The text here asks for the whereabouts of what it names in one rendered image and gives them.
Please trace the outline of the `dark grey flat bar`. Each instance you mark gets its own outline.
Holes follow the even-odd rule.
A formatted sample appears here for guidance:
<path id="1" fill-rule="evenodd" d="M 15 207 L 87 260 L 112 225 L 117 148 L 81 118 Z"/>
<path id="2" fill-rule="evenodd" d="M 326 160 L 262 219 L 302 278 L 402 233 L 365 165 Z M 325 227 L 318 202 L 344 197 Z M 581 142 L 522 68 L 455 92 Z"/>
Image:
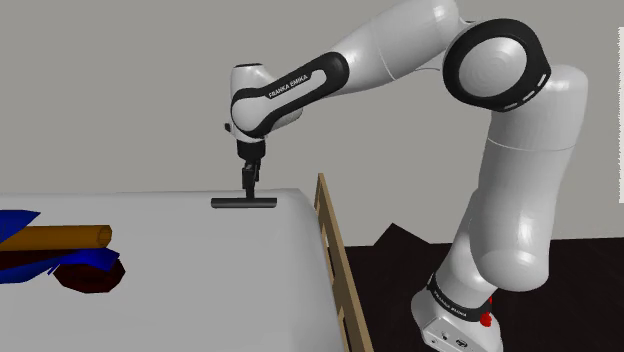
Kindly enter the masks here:
<path id="1" fill-rule="evenodd" d="M 270 198 L 240 198 L 240 197 L 213 197 L 211 207 L 214 209 L 264 209 L 275 208 L 277 199 Z"/>

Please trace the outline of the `orange cylinder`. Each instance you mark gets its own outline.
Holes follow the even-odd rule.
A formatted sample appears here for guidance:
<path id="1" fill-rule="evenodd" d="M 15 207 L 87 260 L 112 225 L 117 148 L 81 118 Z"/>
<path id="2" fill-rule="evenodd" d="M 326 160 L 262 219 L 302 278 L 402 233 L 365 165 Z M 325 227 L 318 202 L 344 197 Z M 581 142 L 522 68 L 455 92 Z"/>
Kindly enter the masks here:
<path id="1" fill-rule="evenodd" d="M 105 248 L 112 234 L 109 225 L 27 226 L 0 242 L 0 251 Z"/>

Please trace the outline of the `dark red round cushion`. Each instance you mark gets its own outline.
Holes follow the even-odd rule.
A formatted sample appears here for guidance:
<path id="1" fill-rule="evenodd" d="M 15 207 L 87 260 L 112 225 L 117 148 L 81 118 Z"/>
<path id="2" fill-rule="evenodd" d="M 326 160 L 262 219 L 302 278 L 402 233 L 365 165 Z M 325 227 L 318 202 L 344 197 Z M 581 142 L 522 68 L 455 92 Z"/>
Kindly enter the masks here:
<path id="1" fill-rule="evenodd" d="M 0 252 L 0 284 L 25 283 L 43 273 L 63 287 L 95 294 L 114 289 L 126 270 L 120 254 L 107 248 Z"/>

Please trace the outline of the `white bed with wooden frame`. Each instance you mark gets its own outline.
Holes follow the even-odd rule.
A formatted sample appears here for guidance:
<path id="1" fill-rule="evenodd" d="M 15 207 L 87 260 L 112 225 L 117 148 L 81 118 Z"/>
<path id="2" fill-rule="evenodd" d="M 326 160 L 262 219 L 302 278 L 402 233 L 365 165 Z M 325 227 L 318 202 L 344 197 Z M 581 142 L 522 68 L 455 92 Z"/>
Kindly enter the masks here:
<path id="1" fill-rule="evenodd" d="M 102 294 L 0 284 L 0 352 L 374 352 L 325 181 L 271 196 L 0 193 L 37 225 L 109 225 L 125 270 Z"/>

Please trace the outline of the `blue cloth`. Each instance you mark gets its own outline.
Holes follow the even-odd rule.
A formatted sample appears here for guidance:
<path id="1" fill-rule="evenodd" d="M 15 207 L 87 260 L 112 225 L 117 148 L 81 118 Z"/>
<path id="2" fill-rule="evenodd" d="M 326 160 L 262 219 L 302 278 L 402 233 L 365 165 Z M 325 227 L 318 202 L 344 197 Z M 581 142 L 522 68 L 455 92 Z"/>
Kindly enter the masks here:
<path id="1" fill-rule="evenodd" d="M 34 225 L 32 210 L 0 210 L 0 284 L 27 282 L 62 265 L 112 270 L 119 253 L 108 248 L 109 225 Z"/>

